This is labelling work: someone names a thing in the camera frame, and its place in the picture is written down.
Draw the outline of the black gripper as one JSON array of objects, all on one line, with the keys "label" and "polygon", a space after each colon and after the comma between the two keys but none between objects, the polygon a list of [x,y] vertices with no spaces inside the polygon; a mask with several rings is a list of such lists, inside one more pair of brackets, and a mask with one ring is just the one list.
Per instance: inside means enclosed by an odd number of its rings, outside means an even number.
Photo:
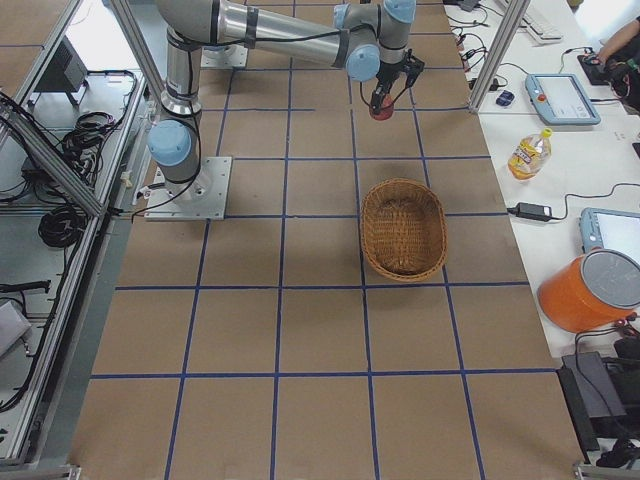
[{"label": "black gripper", "polygon": [[400,60],[395,63],[382,61],[376,75],[376,88],[372,91],[369,111],[377,111],[381,100],[390,95],[394,83],[401,74],[405,75],[404,89],[411,88],[425,69],[425,62],[413,54],[411,48],[402,51]]}]

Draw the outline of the person forearm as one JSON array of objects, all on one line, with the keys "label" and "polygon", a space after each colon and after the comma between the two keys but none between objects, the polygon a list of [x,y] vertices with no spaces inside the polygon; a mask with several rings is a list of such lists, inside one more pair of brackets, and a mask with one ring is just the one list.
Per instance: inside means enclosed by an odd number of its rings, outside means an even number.
[{"label": "person forearm", "polygon": [[639,29],[639,18],[636,17],[617,30],[600,48],[597,53],[598,61],[601,64],[605,64],[613,54],[628,45],[639,35]]}]

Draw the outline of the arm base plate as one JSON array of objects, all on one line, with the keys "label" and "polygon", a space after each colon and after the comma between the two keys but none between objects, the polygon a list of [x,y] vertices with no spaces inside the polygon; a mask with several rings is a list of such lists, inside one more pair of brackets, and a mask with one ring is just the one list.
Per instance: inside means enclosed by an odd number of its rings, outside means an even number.
[{"label": "arm base plate", "polygon": [[145,198],[148,209],[143,212],[149,221],[223,220],[232,169],[232,158],[206,157],[194,183],[180,196],[184,186],[167,183],[159,167],[155,182],[161,183]]},{"label": "arm base plate", "polygon": [[207,46],[202,49],[201,67],[214,70],[245,69],[249,50],[240,45]]}]

